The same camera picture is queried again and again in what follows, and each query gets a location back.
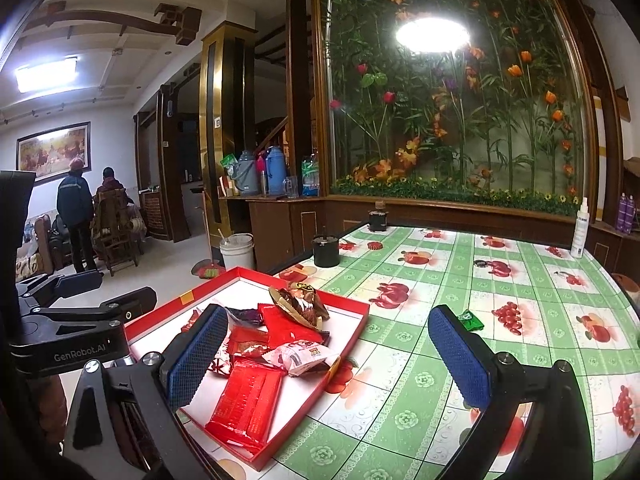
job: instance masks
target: white spray bottle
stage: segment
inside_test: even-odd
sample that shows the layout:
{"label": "white spray bottle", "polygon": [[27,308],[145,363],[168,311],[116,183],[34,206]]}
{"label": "white spray bottle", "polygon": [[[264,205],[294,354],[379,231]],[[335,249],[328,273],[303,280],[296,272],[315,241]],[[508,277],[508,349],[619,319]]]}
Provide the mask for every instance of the white spray bottle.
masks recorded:
{"label": "white spray bottle", "polygon": [[574,241],[571,243],[571,256],[581,258],[584,252],[584,243],[587,241],[587,229],[589,228],[589,209],[587,197],[582,198],[582,205],[575,219]]}

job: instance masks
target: gold pillar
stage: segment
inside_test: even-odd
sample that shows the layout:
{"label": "gold pillar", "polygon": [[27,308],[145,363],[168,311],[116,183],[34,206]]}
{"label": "gold pillar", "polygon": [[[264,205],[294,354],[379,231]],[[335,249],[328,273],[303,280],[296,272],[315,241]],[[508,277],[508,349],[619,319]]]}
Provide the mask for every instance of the gold pillar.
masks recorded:
{"label": "gold pillar", "polygon": [[255,148],[254,43],[256,31],[223,22],[202,40],[200,65],[200,163],[210,245],[250,229],[246,203],[218,196],[222,158]]}

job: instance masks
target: dark jacket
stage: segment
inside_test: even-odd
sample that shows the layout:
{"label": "dark jacket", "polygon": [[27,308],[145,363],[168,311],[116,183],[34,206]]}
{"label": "dark jacket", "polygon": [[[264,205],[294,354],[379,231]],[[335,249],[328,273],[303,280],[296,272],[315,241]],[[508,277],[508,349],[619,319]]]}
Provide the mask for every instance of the dark jacket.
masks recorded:
{"label": "dark jacket", "polygon": [[[114,176],[108,176],[102,181],[102,185],[96,190],[95,194],[98,195],[98,193],[105,193],[107,191],[113,191],[115,189],[124,189],[124,186]],[[133,204],[133,200],[129,198],[126,192],[125,196],[127,197],[127,203]]]}
{"label": "dark jacket", "polygon": [[89,222],[94,217],[94,201],[89,185],[79,171],[70,171],[58,186],[58,213],[67,227]]}

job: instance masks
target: ceiling lamp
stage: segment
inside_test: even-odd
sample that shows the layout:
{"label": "ceiling lamp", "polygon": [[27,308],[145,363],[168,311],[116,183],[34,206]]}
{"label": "ceiling lamp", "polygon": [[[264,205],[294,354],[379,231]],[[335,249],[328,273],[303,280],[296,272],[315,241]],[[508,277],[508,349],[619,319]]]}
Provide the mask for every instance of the ceiling lamp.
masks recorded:
{"label": "ceiling lamp", "polygon": [[398,43],[416,54],[455,52],[469,39],[465,27],[443,18],[420,18],[405,23],[396,32]]}
{"label": "ceiling lamp", "polygon": [[64,86],[76,78],[78,58],[68,57],[62,61],[23,67],[15,71],[18,90],[21,93],[46,90]]}

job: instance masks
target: display case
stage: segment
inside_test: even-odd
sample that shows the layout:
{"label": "display case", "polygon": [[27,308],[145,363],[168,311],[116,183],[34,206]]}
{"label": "display case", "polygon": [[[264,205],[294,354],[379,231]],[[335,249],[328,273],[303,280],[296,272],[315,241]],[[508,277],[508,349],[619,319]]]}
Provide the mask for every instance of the display case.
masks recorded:
{"label": "display case", "polygon": [[593,101],[557,0],[314,0],[326,194],[573,216]]}

